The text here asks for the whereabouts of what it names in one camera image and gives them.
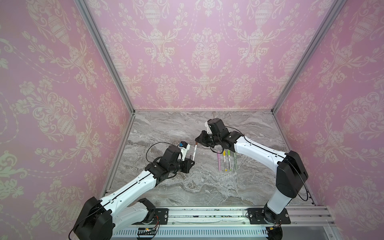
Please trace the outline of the white pen brown tip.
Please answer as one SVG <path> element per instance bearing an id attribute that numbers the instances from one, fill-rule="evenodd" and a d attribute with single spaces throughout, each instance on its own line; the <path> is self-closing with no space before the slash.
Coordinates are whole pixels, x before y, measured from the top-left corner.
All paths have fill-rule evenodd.
<path id="1" fill-rule="evenodd" d="M 194 152 L 193 152 L 193 156 L 192 156 L 192 161 L 195 161 L 196 152 L 197 152 L 197 146 L 194 147 Z"/>

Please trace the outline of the pink fountain pen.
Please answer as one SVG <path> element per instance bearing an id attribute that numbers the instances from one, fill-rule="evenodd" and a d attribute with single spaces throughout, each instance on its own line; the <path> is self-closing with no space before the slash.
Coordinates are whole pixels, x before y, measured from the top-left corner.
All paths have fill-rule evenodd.
<path id="1" fill-rule="evenodd" d="M 217 160 L 218 160 L 218 171 L 221 172 L 222 171 L 222 167 L 221 167 L 221 154 L 217 153 Z"/>

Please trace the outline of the white pen yellow tip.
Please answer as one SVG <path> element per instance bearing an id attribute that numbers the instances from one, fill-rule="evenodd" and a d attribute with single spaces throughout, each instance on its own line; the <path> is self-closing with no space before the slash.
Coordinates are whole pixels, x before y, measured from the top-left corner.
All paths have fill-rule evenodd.
<path id="1" fill-rule="evenodd" d="M 226 160 L 226 151 L 223 150 L 223 161 L 224 161 L 224 169 L 225 169 L 225 172 L 228 171 L 228 168 L 227 168 L 227 160 Z"/>

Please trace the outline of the white pen green tip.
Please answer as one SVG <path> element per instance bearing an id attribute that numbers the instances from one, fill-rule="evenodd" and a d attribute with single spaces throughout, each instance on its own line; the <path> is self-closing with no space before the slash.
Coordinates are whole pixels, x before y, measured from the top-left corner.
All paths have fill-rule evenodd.
<path id="1" fill-rule="evenodd" d="M 229 163 L 229 170 L 231 171 L 232 168 L 232 160 L 231 160 L 231 151 L 227 150 L 227 156 L 228 156 L 228 163 Z"/>

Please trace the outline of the pale green fountain pen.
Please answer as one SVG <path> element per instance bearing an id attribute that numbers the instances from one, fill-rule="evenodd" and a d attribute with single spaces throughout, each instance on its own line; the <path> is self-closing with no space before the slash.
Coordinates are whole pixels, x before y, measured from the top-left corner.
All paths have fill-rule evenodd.
<path id="1" fill-rule="evenodd" d="M 237 161 L 237 153 L 233 153 L 233 159 L 234 159 L 234 170 L 238 169 L 238 161 Z"/>

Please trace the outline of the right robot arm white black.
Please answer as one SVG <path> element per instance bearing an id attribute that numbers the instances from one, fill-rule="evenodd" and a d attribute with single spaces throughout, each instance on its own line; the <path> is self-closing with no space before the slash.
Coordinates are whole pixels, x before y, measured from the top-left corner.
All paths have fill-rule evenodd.
<path id="1" fill-rule="evenodd" d="M 309 174 L 297 152 L 277 151 L 250 140 L 242 132 L 225 126 L 219 118 L 205 122 L 203 130 L 195 142 L 213 149 L 221 146 L 223 150 L 247 156 L 271 169 L 276 174 L 276 190 L 263 208 L 266 222 L 276 224 L 280 214 L 292 199 L 299 195 L 309 178 Z"/>

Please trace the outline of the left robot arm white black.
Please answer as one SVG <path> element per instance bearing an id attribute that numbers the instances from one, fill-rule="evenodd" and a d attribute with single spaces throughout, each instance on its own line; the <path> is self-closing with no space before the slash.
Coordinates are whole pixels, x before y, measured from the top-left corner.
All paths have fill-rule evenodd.
<path id="1" fill-rule="evenodd" d="M 117 191 L 88 199 L 70 231 L 80 240 L 109 240 L 118 231 L 136 223 L 159 224 L 156 208 L 141 196 L 177 173 L 189 173 L 195 162 L 187 158 L 190 145 L 170 145 L 164 154 L 151 161 L 132 181 Z"/>

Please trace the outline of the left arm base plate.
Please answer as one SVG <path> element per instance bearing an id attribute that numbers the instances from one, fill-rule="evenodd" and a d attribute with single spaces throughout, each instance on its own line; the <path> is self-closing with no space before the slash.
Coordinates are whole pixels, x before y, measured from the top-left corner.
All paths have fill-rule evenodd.
<path id="1" fill-rule="evenodd" d="M 150 210 L 142 222 L 134 223 L 134 225 L 166 225 L 168 223 L 168 216 L 168 208 L 156 208 Z"/>

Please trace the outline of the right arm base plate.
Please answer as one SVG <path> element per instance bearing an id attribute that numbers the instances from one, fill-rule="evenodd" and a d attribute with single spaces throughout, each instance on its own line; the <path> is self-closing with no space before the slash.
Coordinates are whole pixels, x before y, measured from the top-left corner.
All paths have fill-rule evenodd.
<path id="1" fill-rule="evenodd" d="M 272 211 L 265 211 L 264 208 L 248 208 L 246 217 L 251 225 L 289 225 L 291 219 L 286 208 L 280 214 L 275 214 Z"/>

